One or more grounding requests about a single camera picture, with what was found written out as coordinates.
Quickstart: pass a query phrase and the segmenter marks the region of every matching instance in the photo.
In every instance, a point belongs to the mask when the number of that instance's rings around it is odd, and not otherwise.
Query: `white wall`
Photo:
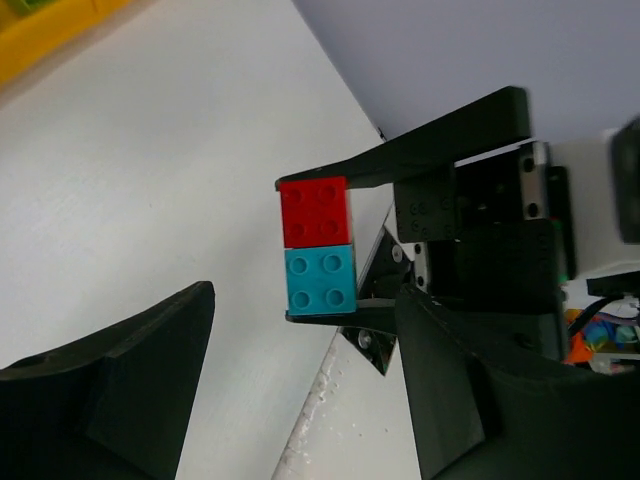
[[[0,96],[0,365],[210,279],[178,478],[270,478],[334,332],[283,319],[273,183],[378,138],[287,0],[140,5]]]
[[[388,137],[509,84],[554,142],[640,111],[637,0],[294,1]]]

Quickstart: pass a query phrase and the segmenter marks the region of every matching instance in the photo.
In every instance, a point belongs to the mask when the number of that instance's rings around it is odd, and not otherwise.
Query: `lego brick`
[[[285,250],[289,315],[356,311],[351,245]]]
[[[280,186],[285,248],[351,243],[351,212],[344,177]]]

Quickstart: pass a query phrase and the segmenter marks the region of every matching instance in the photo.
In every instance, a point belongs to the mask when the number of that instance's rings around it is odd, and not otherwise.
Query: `cable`
[[[622,300],[623,298],[624,296],[622,295],[616,295],[613,297],[604,297],[593,302],[591,305],[585,308],[580,315],[576,317],[571,325],[569,325],[569,338],[572,338],[580,333],[582,329],[586,327],[587,324],[591,321],[591,319],[596,316],[598,312],[604,307],[612,302],[615,302],[616,300]]]
[[[640,326],[640,316],[635,317],[619,317],[610,313],[599,312],[595,315],[596,319],[604,320],[605,322],[613,323],[614,325],[624,325],[627,327]]]

